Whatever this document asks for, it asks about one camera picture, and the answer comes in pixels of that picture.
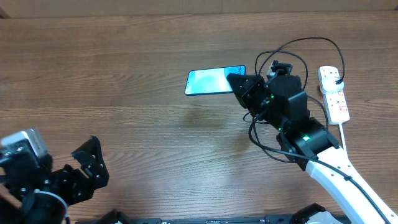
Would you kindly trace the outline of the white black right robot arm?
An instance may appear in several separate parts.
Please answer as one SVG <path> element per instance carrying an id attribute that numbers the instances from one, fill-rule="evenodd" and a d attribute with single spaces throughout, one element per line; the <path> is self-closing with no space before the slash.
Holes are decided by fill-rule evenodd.
<path id="1" fill-rule="evenodd" d="M 261 76 L 231 73 L 227 80 L 240 105 L 253 116 L 249 138 L 256 146 L 269 150 L 254 130 L 258 121 L 265 120 L 279 132 L 276 152 L 315 179 L 352 223 L 397 223 L 397 214 L 361 177 L 338 140 L 310 116 L 299 77 L 274 75 L 265 81 Z"/>

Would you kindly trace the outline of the Samsung Galaxy smartphone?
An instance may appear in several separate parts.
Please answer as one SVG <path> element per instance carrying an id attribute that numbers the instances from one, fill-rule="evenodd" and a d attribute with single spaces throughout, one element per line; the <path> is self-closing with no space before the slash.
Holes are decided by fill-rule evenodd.
<path id="1" fill-rule="evenodd" d="M 230 73 L 245 75 L 246 67 L 244 65 L 235 65 L 191 70 L 188 73 L 185 94 L 187 96 L 194 96 L 232 93 L 232 88 L 226 78 Z"/>

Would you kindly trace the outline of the white charger adapter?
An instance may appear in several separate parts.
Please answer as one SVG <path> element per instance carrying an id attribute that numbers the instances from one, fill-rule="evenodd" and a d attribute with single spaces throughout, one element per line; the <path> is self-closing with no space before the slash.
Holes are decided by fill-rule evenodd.
<path id="1" fill-rule="evenodd" d="M 323 94 L 330 94 L 336 91 L 341 91 L 345 84 L 344 82 L 337 83 L 339 81 L 339 77 L 325 77 L 321 76 L 320 78 L 320 91 Z"/>

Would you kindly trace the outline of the white power strip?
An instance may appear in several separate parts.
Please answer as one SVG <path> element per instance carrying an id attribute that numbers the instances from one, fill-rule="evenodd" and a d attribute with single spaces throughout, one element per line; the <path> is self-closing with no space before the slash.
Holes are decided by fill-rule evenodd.
<path id="1" fill-rule="evenodd" d="M 320 86 L 321 76 L 325 77 L 339 77 L 340 74 L 336 67 L 322 66 L 318 69 L 318 79 Z M 343 124 L 350 120 L 349 111 L 345 99 L 343 89 L 330 94 L 322 94 L 323 101 L 326 108 L 328 123 L 332 125 Z"/>

